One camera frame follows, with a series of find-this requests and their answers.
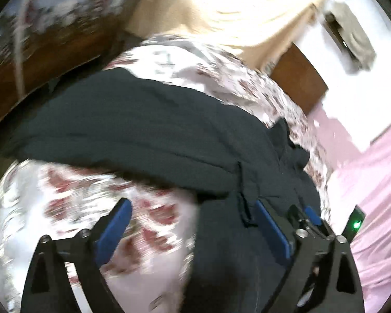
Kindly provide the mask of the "beige hanging cloth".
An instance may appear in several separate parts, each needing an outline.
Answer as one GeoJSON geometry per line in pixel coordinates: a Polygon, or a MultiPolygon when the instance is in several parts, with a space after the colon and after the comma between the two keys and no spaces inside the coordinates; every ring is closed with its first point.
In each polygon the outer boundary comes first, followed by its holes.
{"type": "Polygon", "coordinates": [[[126,30],[140,38],[178,35],[217,45],[266,71],[327,0],[139,0],[126,30]]]}

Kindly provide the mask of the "pink curtain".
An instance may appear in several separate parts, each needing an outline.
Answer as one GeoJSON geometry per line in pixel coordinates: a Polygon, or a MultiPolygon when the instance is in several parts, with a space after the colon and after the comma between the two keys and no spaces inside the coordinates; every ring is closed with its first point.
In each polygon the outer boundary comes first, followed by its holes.
{"type": "Polygon", "coordinates": [[[391,295],[391,126],[363,154],[338,168],[328,182],[333,231],[343,232],[351,212],[365,215],[350,249],[366,312],[391,295]]]}

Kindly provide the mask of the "olive green hanging cloth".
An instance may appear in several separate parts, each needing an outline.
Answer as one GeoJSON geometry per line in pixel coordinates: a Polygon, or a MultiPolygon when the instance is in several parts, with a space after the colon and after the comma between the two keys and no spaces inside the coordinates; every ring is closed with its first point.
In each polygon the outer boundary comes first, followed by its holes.
{"type": "Polygon", "coordinates": [[[323,26],[337,45],[346,72],[371,70],[376,52],[347,4],[333,2],[325,11],[323,26]]]}

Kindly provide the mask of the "floral satin bedspread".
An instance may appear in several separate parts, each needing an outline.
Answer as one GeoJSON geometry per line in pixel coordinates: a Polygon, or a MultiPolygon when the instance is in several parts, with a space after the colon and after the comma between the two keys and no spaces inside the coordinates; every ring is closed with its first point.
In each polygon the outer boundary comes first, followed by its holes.
{"type": "MultiPolygon", "coordinates": [[[[174,35],[157,35],[121,53],[110,65],[144,79],[191,88],[234,105],[271,127],[285,118],[293,142],[310,158],[305,167],[329,219],[326,185],[332,169],[315,131],[294,102],[268,75],[249,69],[234,55],[211,45],[174,35]]],[[[139,312],[176,312],[193,259],[198,209],[195,197],[180,189],[163,190],[114,174],[75,169],[35,160],[9,162],[0,180],[0,303],[19,312],[22,291],[38,239],[71,237],[92,227],[116,202],[128,197],[152,207],[175,205],[172,224],[160,225],[142,210],[133,215],[121,249],[103,269],[119,298],[144,285],[150,297],[139,312]]]]}

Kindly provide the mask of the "brown wooden headboard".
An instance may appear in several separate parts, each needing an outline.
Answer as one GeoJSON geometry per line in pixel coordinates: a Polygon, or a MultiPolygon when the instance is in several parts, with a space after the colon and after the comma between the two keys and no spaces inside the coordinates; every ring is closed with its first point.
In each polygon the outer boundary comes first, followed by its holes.
{"type": "Polygon", "coordinates": [[[295,45],[281,56],[270,78],[308,115],[328,87],[305,55],[295,45]]]}

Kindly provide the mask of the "black padded jacket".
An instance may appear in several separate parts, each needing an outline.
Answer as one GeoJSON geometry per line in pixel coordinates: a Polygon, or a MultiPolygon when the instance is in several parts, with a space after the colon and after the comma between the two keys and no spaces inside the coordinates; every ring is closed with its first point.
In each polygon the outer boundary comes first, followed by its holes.
{"type": "Polygon", "coordinates": [[[260,312],[280,282],[253,226],[257,200],[281,215],[320,209],[309,153],[239,107],[190,88],[101,71],[61,90],[11,132],[6,156],[78,167],[194,191],[201,204],[185,312],[260,312]]]}

